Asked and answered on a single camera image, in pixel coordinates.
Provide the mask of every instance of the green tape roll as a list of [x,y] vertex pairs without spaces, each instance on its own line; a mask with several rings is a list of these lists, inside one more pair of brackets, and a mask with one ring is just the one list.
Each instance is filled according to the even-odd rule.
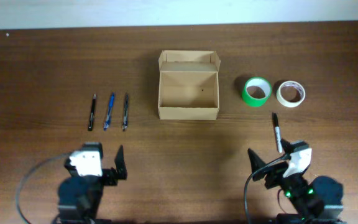
[[[263,92],[265,93],[265,97],[254,98],[254,97],[250,96],[247,91],[247,88],[251,87],[251,86],[256,86],[256,87],[261,88],[263,90]],[[254,77],[254,78],[250,78],[247,81],[246,85],[244,86],[244,89],[242,91],[242,99],[249,106],[259,107],[259,106],[262,106],[267,101],[267,99],[270,97],[271,94],[272,94],[272,86],[270,85],[270,83],[264,78]]]

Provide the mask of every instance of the wooden table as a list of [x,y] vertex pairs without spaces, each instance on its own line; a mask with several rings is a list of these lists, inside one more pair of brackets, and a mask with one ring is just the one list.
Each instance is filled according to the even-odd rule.
[[[220,111],[217,121],[158,119],[158,56],[162,50],[216,50]],[[274,96],[247,106],[235,80],[253,76],[272,85],[295,80],[306,88],[297,108]],[[110,92],[112,127],[103,131]],[[121,131],[124,94],[129,128]],[[93,93],[94,131],[87,131]],[[358,22],[0,30],[0,223],[21,223],[14,192],[36,163],[100,141],[103,167],[124,145],[128,180],[106,187],[99,218],[134,222],[244,220],[247,149],[278,156],[271,113],[283,138],[313,148],[305,178],[328,175],[344,184],[343,220],[358,223]],[[57,214],[63,160],[42,167],[21,195],[33,223]],[[250,213],[282,213],[278,189],[249,187]],[[282,196],[285,210],[293,212]]]

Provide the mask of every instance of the open box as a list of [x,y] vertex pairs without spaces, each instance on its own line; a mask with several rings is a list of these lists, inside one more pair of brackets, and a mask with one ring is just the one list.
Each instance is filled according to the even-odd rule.
[[216,52],[164,50],[158,62],[160,119],[215,120],[221,64]]

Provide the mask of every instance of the pen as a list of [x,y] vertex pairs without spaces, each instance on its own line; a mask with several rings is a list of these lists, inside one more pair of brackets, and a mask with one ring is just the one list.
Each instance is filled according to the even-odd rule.
[[95,104],[96,104],[96,93],[93,95],[93,99],[92,99],[91,114],[89,116],[89,123],[88,123],[88,131],[92,131],[92,129],[93,129],[94,106],[95,106]]
[[124,103],[124,121],[122,122],[122,131],[128,128],[128,93],[125,95]]
[[110,126],[110,118],[111,118],[111,111],[112,111],[113,104],[114,104],[114,93],[112,93],[110,96],[110,102],[107,109],[107,116],[106,116],[106,121],[104,122],[103,130],[107,130]]
[[280,127],[278,126],[277,114],[273,113],[272,116],[273,116],[274,134],[276,137],[277,150],[279,153],[282,153],[283,146],[281,145]]

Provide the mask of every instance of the tape roll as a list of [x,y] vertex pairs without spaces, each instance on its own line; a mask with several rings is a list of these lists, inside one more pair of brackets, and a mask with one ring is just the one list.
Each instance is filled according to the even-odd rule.
[[[265,97],[254,98],[251,95],[249,95],[247,88],[251,86],[256,86],[262,89],[262,91],[265,93]],[[262,106],[267,101],[267,99],[270,97],[271,94],[272,94],[272,86],[270,85],[270,83],[264,78],[254,77],[254,78],[250,78],[247,81],[246,85],[244,86],[244,89],[242,91],[242,99],[249,106],[259,107]]]
[[[283,87],[293,87],[294,89],[296,89],[298,91],[298,93],[300,94],[300,100],[297,102],[289,102],[288,100],[284,99],[284,97],[281,94],[281,89]],[[277,90],[277,100],[278,102],[280,102],[282,105],[292,108],[292,107],[296,107],[299,106],[303,100],[305,100],[306,97],[306,91],[305,88],[303,88],[303,86],[295,81],[286,81],[283,82],[280,87]]]

